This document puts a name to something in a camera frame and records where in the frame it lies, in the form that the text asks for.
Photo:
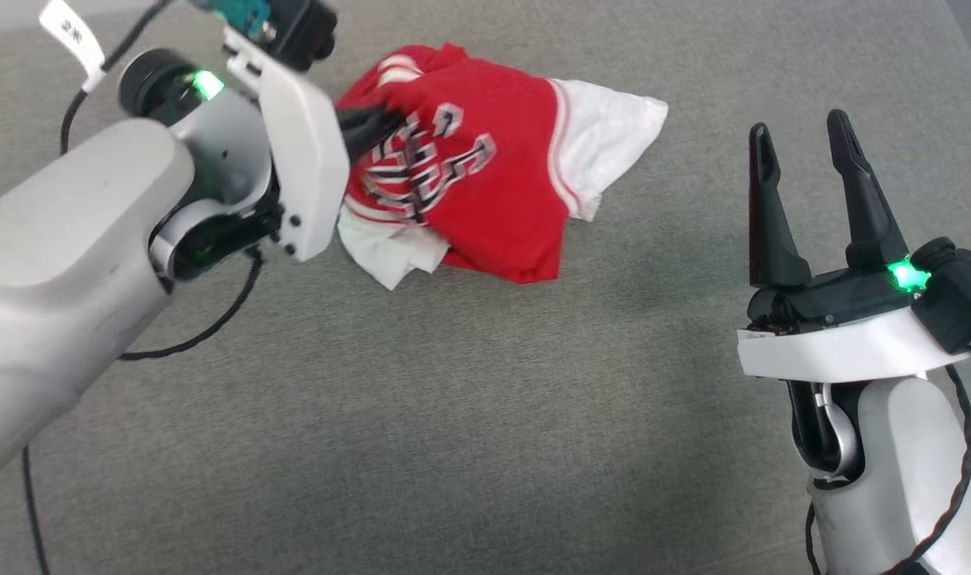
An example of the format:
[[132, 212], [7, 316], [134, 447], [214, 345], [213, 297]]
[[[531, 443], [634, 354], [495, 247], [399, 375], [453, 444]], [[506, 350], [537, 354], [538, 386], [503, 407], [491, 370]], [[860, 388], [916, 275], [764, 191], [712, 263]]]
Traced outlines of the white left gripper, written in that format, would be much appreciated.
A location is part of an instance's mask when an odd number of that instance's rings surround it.
[[335, 103], [304, 73], [234, 29], [223, 34], [231, 52], [227, 69], [258, 98], [284, 208], [279, 244], [295, 261], [307, 262], [335, 234], [350, 159], [371, 153], [402, 117], [386, 108], [346, 108], [337, 120]]

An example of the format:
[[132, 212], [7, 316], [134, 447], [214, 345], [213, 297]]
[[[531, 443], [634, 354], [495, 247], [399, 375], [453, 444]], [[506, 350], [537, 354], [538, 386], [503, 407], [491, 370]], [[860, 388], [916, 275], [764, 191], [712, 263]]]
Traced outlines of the red and white jersey garment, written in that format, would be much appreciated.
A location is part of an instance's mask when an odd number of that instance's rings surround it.
[[554, 280], [566, 222], [595, 218], [669, 113], [651, 96], [530, 75], [450, 43], [398, 48], [339, 105], [401, 119], [355, 164], [337, 220], [347, 254], [387, 290], [442, 264]]

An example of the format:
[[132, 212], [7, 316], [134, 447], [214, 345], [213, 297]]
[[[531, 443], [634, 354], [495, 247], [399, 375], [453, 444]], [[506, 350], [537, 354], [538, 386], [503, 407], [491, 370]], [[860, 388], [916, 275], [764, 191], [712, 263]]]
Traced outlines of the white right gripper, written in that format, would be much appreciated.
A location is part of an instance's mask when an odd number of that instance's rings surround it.
[[971, 351], [943, 349], [913, 313], [929, 273], [898, 262], [908, 245], [844, 110], [830, 110], [827, 131], [846, 196], [851, 269], [814, 278], [783, 208], [769, 127], [758, 123], [749, 132], [749, 284], [760, 290], [749, 303], [751, 324], [737, 332], [742, 371], [778, 381], [857, 383], [971, 358]]

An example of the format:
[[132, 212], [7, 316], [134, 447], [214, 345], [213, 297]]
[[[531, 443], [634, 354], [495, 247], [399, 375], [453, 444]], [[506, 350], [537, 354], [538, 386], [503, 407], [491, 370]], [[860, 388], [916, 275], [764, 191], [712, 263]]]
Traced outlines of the grey fabric sofa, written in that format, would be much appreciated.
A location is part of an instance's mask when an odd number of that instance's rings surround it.
[[810, 575], [785, 386], [746, 378], [749, 129], [803, 257], [848, 241], [853, 121], [910, 247], [971, 248], [971, 48], [945, 0], [329, 0], [339, 94], [402, 45], [669, 105], [560, 277], [383, 290], [274, 248], [233, 321], [117, 365], [30, 447], [51, 575]]

